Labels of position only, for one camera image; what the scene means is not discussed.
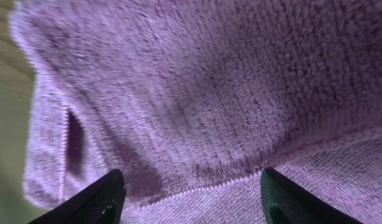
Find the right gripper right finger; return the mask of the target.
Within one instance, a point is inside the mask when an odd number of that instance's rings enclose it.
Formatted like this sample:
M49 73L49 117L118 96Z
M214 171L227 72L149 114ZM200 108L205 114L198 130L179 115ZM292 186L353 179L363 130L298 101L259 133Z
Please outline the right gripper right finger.
M361 224L272 167L262 171L260 189L267 224Z

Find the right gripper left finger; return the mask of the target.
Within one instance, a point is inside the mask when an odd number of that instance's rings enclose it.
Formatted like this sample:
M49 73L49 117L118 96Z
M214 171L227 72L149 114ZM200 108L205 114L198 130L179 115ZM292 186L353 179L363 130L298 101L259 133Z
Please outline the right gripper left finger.
M123 173L114 169L29 224L119 224L125 196Z

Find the purple microfibre cloth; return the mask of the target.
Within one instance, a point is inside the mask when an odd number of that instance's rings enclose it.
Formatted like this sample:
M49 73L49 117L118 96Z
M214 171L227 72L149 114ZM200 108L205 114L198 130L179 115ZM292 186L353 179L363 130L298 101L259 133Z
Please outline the purple microfibre cloth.
M382 1L18 1L24 197L120 169L123 223L263 223L275 167L382 223Z

